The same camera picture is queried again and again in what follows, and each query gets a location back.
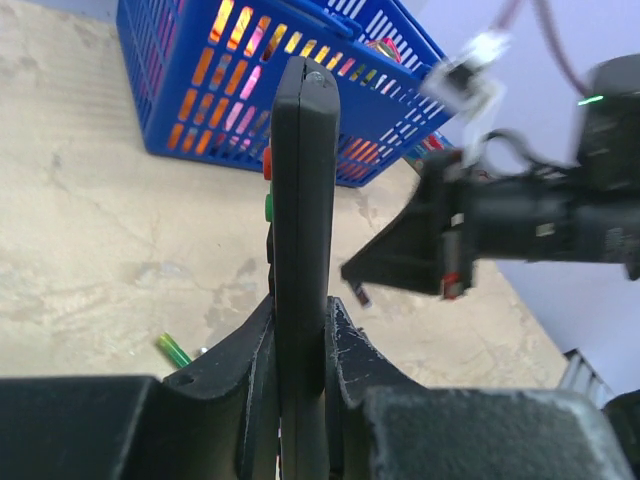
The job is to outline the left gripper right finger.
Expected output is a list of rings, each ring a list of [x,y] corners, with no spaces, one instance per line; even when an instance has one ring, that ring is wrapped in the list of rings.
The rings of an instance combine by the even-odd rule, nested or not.
[[[395,367],[329,297],[325,322],[325,426],[331,479],[419,479],[416,429],[390,410],[427,389]]]

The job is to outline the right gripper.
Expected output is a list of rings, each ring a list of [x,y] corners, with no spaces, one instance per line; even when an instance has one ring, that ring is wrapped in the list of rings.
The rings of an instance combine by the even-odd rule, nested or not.
[[[638,280],[638,193],[535,170],[479,181],[461,156],[440,152],[441,174],[422,176],[401,212],[341,266],[343,280],[455,299],[478,259],[618,264]]]

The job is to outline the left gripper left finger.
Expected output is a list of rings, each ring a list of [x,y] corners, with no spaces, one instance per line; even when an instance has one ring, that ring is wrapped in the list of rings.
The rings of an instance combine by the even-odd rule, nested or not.
[[[279,394],[273,299],[164,384],[184,402],[174,412],[164,479],[273,479]]]

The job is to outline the dark battery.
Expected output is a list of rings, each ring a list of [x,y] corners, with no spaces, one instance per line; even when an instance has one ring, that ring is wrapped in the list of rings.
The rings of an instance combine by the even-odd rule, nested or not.
[[[362,308],[369,308],[371,306],[371,299],[368,293],[366,292],[363,284],[352,283],[351,288],[360,306]]]

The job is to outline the black remote control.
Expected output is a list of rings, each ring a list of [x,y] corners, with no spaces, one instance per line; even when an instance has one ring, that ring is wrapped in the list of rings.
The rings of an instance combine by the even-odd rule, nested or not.
[[[326,479],[325,337],[340,98],[332,74],[292,57],[272,108],[275,344],[281,472]]]

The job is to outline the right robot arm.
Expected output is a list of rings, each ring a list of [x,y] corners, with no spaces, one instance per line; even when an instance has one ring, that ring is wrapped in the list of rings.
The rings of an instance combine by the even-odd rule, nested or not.
[[[519,175],[481,176],[459,149],[427,154],[404,209],[341,268],[365,283],[454,299],[479,259],[620,264],[639,276],[639,59],[598,65],[580,102],[577,163],[542,161],[513,132]]]

